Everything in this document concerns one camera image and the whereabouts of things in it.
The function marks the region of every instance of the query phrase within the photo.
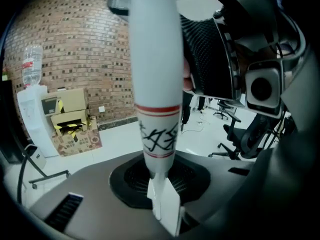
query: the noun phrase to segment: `white cylinder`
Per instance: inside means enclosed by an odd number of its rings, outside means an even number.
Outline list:
[[[134,101],[146,166],[167,172],[174,161],[183,93],[183,40],[176,0],[130,0]]]

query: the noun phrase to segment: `white floor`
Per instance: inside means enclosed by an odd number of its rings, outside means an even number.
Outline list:
[[[227,141],[227,133],[223,129],[224,124],[231,124],[231,119],[221,120],[220,117],[213,116],[214,112],[209,108],[206,108],[203,114],[192,111],[182,134],[180,132],[178,135],[176,149],[198,156],[208,156],[212,152],[225,152],[223,147],[217,148],[220,142],[234,149],[232,143]],[[237,109],[235,115],[241,119],[241,123],[236,123],[235,126],[246,129],[256,114]],[[69,170],[73,174],[83,167],[142,150],[138,122],[100,131],[100,137],[103,147],[67,157],[47,158],[43,171],[47,175],[63,170]],[[222,156],[217,156],[217,158],[228,159]],[[37,189],[32,189],[28,180],[36,179],[40,177],[40,174],[29,166],[27,164],[23,178],[25,187],[22,195],[22,203],[27,208],[31,207],[44,193],[66,179],[66,176],[49,179],[38,183]],[[19,170],[20,165],[14,165],[5,176],[7,188],[14,197],[17,195]]]

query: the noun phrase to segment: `black office chair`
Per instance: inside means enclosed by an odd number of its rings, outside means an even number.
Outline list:
[[[213,115],[220,115],[222,120],[224,119],[224,117],[226,117],[226,119],[228,120],[229,118],[224,113],[228,113],[226,110],[230,110],[232,109],[232,107],[226,105],[222,100],[218,102],[218,106],[221,107],[221,110],[215,112]]]
[[[274,129],[280,121],[280,119],[257,114],[247,129],[241,129],[235,128],[235,123],[241,123],[241,120],[232,112],[227,112],[227,114],[232,118],[232,122],[230,126],[224,124],[223,129],[228,134],[226,139],[232,142],[235,146],[235,150],[232,151],[226,145],[220,143],[218,148],[223,146],[227,152],[213,152],[208,155],[208,157],[218,155],[230,157],[231,160],[240,160],[238,156],[241,154],[241,156],[246,159],[256,158],[262,150],[262,148],[259,148],[258,146],[265,134]]]

